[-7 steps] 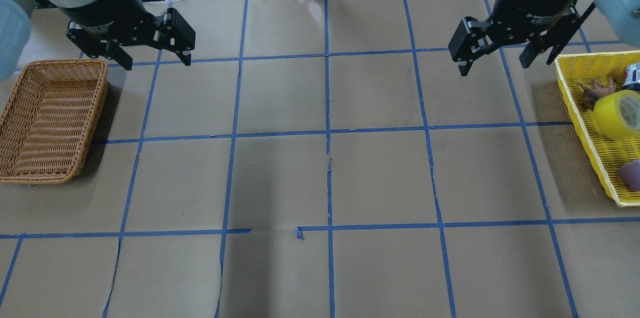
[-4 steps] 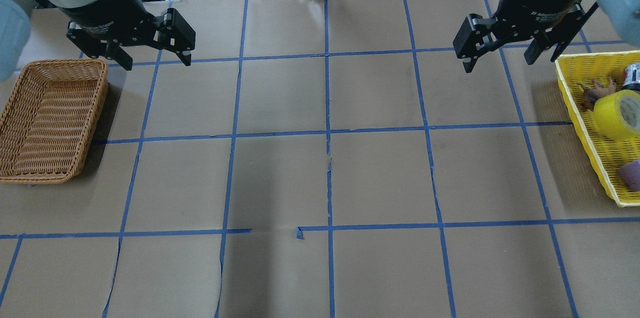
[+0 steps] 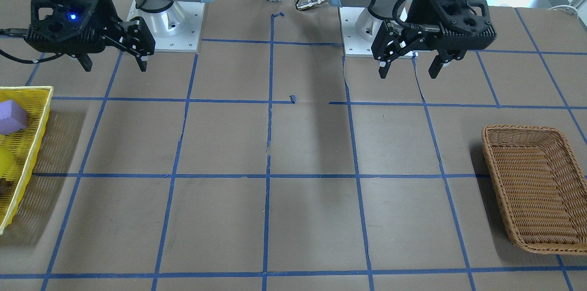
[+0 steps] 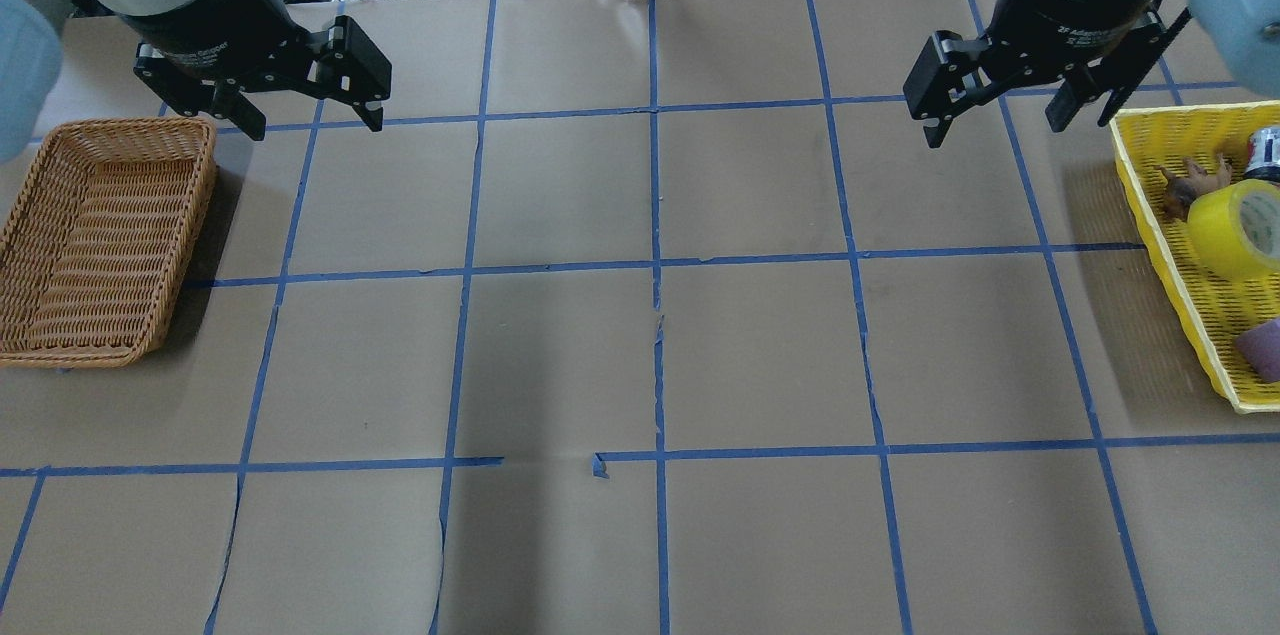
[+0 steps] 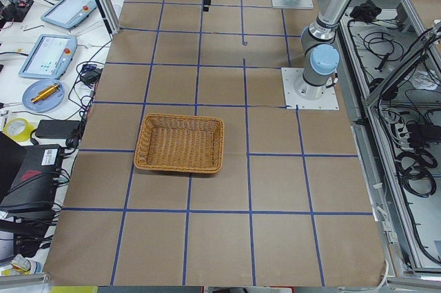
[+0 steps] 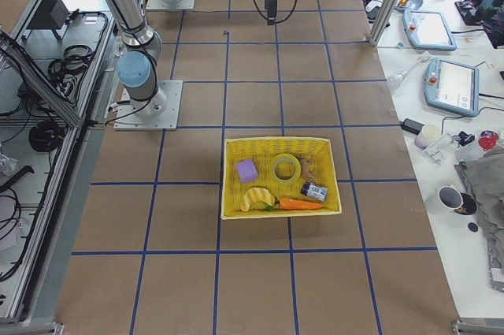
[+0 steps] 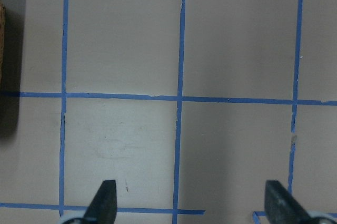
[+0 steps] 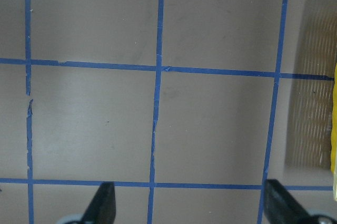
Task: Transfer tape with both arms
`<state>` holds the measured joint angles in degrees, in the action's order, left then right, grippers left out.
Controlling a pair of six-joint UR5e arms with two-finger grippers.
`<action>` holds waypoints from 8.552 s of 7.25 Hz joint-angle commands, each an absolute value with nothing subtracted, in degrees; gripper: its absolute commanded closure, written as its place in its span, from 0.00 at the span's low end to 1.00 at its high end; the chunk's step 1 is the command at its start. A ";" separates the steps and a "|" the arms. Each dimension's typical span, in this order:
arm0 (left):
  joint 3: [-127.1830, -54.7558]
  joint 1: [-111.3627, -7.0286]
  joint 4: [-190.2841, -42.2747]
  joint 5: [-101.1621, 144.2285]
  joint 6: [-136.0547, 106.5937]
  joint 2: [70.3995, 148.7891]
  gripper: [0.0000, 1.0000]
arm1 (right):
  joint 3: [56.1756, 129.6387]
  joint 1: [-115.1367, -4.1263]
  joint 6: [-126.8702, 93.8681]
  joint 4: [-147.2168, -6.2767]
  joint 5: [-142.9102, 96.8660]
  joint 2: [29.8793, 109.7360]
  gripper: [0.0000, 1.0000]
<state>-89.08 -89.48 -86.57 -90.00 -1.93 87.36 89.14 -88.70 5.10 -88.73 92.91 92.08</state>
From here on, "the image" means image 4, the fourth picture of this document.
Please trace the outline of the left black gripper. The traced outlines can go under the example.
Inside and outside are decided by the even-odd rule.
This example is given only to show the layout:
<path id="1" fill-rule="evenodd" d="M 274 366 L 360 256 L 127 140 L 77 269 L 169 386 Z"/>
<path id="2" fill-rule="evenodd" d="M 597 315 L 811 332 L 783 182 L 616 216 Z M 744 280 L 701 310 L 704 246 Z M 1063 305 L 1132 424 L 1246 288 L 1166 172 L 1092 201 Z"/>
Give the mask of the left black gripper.
<path id="1" fill-rule="evenodd" d="M 262 142 L 268 120 L 250 93 L 291 91 L 334 99 L 370 132 L 384 128 L 392 61 L 353 17 L 312 35 L 283 0 L 193 0 L 136 15 L 133 29 L 134 76 L 177 114 L 207 114 Z"/>

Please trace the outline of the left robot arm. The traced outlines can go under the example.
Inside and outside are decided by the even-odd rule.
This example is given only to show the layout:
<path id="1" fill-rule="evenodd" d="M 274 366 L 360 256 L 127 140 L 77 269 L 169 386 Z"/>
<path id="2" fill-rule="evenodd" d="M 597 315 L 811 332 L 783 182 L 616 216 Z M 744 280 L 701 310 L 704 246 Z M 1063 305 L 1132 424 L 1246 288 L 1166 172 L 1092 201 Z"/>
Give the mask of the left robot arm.
<path id="1" fill-rule="evenodd" d="M 262 140 L 251 93 L 343 102 L 371 132 L 384 125 L 393 67 L 348 15 L 303 28 L 284 0 L 95 0 L 140 38 L 134 76 L 170 111 L 207 115 Z M 1 152 L 17 157 L 61 70 L 74 0 L 3 0 Z"/>

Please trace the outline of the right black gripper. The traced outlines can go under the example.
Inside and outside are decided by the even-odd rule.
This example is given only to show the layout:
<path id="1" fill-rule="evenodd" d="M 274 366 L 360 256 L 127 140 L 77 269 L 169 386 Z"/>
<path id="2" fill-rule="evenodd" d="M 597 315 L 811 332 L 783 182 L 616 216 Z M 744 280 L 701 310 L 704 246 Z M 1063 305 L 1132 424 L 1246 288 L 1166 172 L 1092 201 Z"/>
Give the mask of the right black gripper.
<path id="1" fill-rule="evenodd" d="M 997 0 L 983 38 L 937 29 L 925 38 L 902 96 L 929 149 L 941 149 L 957 117 L 1011 88 L 1061 84 L 1044 108 L 1052 133 L 1107 91 L 1138 84 L 1164 38 L 1160 0 Z M 987 76 L 991 82 L 983 79 Z"/>

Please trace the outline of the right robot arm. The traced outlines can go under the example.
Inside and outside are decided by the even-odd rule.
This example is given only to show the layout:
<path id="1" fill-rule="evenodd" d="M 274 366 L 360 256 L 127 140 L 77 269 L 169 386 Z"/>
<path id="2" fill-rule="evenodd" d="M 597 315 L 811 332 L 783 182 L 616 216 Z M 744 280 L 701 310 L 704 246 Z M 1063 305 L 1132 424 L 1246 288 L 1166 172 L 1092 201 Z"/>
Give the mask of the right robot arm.
<path id="1" fill-rule="evenodd" d="M 925 142 L 1011 91 L 1056 84 L 1044 117 L 1062 132 L 1105 99 L 1107 125 L 1189 20 L 1198 20 L 1239 87 L 1277 97 L 1279 0 L 997 0 L 977 38 L 929 35 L 902 93 Z"/>

